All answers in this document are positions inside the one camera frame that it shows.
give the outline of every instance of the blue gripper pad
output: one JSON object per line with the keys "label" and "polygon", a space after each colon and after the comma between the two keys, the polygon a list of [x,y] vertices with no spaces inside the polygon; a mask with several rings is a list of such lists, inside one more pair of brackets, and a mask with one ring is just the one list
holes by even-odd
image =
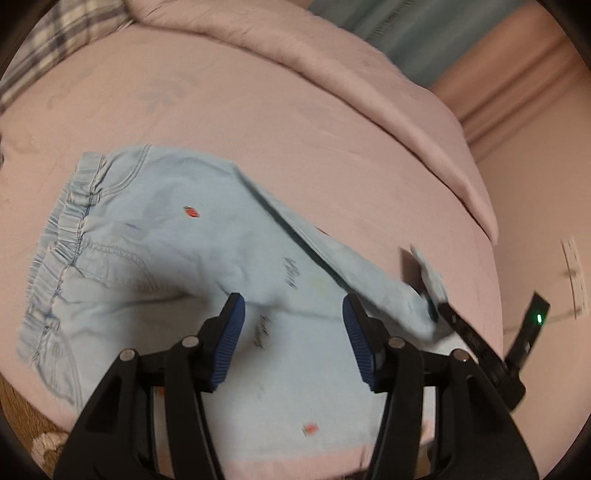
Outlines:
{"label": "blue gripper pad", "polygon": [[[220,321],[226,317],[227,314],[227,320],[225,325],[223,325],[217,345],[213,351],[213,369],[210,382],[214,390],[226,379],[230,363],[232,362],[232,355],[234,354],[238,338],[242,331],[242,326],[244,325],[246,314],[244,297],[240,294],[232,295],[238,296],[232,310],[227,312],[226,307],[224,307],[222,314],[217,318],[217,320]],[[233,301],[232,296],[230,296],[228,303],[230,301]]]}
{"label": "blue gripper pad", "polygon": [[368,338],[365,336],[360,324],[360,321],[363,321],[363,319],[357,317],[351,301],[359,302],[357,298],[352,299],[351,295],[345,297],[343,300],[343,321],[345,322],[345,328],[349,335],[349,341],[351,342],[351,347],[357,360],[361,378],[369,385],[371,390],[374,390],[376,387],[376,378],[374,375],[375,357],[369,346]]}

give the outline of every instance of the red embroidered patch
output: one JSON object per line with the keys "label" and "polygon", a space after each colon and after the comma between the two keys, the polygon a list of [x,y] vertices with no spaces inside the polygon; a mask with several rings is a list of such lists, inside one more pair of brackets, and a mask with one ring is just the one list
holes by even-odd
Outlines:
{"label": "red embroidered patch", "polygon": [[193,207],[183,207],[185,213],[193,218],[199,218],[199,212],[195,210]]}
{"label": "red embroidered patch", "polygon": [[304,425],[304,428],[302,430],[304,431],[304,435],[308,437],[310,435],[315,435],[316,433],[318,433],[318,430],[320,429],[318,428],[318,425],[316,423],[307,423],[306,425]]}

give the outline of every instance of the light blue jeans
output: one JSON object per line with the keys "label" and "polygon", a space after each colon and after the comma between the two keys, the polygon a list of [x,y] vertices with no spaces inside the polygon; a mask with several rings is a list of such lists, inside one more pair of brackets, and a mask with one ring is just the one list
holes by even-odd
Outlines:
{"label": "light blue jeans", "polygon": [[[233,291],[246,299],[245,326],[226,382],[205,399],[222,460],[375,439],[384,398],[361,382],[341,317],[348,291],[393,330],[441,332],[415,290],[236,165],[146,146],[80,160],[31,267],[20,357],[80,411],[119,351],[168,349]],[[301,432],[309,423],[320,427],[313,440]]]}

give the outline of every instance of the wall outlet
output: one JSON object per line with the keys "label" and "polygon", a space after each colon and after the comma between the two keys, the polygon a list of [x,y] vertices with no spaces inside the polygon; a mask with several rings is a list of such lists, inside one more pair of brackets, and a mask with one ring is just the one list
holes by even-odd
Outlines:
{"label": "wall outlet", "polygon": [[574,238],[564,238],[561,240],[566,265],[569,269],[570,285],[573,289],[574,317],[581,318],[589,315],[589,300],[587,299],[587,289],[585,288],[585,277],[583,266],[577,252],[577,246]]}

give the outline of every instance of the pink bedsheet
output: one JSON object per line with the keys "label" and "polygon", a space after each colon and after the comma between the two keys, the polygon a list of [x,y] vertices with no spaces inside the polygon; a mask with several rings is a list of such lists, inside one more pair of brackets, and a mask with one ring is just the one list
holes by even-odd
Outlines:
{"label": "pink bedsheet", "polygon": [[[430,95],[413,101],[423,116],[432,111],[432,125],[447,112]],[[501,351],[491,242],[462,201],[389,131],[277,63],[199,35],[133,25],[50,71],[0,117],[0,129],[0,371],[65,428],[74,412],[44,389],[15,348],[38,235],[89,150],[146,142],[236,161],[311,223],[398,278],[401,249],[416,244],[444,275],[451,302]],[[459,132],[455,123],[450,129]],[[465,149],[459,134],[447,140],[452,150],[455,144]],[[331,458],[229,470],[231,478],[318,478],[354,470],[370,452],[359,446]]]}

